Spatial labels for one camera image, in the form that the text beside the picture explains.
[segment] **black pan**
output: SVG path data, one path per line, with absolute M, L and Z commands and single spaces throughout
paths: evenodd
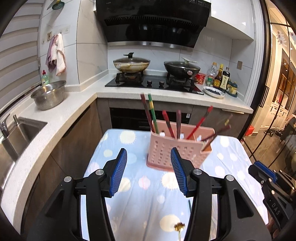
M 184 62 L 181 61 L 166 61 L 164 62 L 164 66 L 166 71 L 175 76 L 177 79 L 189 79 L 197 75 L 200 71 L 200 67 L 191 64 L 187 59 L 184 59 Z

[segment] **table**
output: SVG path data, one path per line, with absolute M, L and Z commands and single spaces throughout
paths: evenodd
M 108 160 L 115 159 L 121 148 L 127 150 L 127 165 L 119 190 L 113 198 L 106 198 L 116 241 L 177 241 L 174 225 L 181 221 L 187 227 L 190 216 L 188 198 L 180 192 L 173 172 L 146 166 L 149 142 L 150 132 L 110 129 L 99 142 L 85 172 L 84 176 L 89 176 L 103 168 Z M 233 175 L 267 224 L 261 185 L 248 174 L 251 161 L 241 143 L 234 137 L 218 136 L 211 145 L 213 151 L 201 169 L 214 177 Z M 81 227 L 83 238 L 89 240 L 85 196 L 81 197 Z M 216 232 L 217 197 L 213 195 L 210 240 L 215 238 Z M 181 238 L 185 233 L 185 230 L 181 232 Z

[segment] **blue gripper pad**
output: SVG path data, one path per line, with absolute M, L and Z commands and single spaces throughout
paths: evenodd
M 256 161 L 256 162 L 254 162 L 254 166 L 258 167 L 269 178 L 271 178 L 273 183 L 276 183 L 276 181 L 277 181 L 276 174 L 272 170 L 270 170 L 267 166 L 265 166 L 262 162 Z
M 173 166 L 173 169 L 174 169 L 177 181 L 178 181 L 180 191 L 186 196 L 186 194 L 188 193 L 186 175 L 185 175 L 185 172 L 181 166 L 181 163 L 180 163 L 181 157 L 178 153 L 177 148 L 173 148 L 171 150 L 170 160 L 172 162 L 172 166 Z
M 128 156 L 127 156 L 126 149 L 122 148 L 116 158 L 117 164 L 111 177 L 110 189 L 109 189 L 111 196 L 114 196 L 114 194 L 118 191 L 121 178 L 122 178 L 124 169 L 126 167 L 127 157 Z

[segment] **soy sauce bottle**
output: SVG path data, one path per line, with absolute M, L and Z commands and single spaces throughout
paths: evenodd
M 219 90 L 221 90 L 224 93 L 226 93 L 229 77 L 230 77 L 229 68 L 226 67 L 226 69 L 222 72 L 222 81 L 219 87 Z

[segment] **wok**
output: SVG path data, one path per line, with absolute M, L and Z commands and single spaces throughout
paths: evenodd
M 166 61 L 164 66 L 166 71 L 175 76 L 177 79 L 189 79 L 197 75 L 200 71 L 200 67 L 195 66 L 192 63 L 197 63 L 197 61 L 190 61 L 186 58 L 183 58 L 182 61 Z
M 115 68 L 123 73 L 138 73 L 147 69 L 150 60 L 133 57 L 133 53 L 124 54 L 127 58 L 120 58 L 113 61 Z

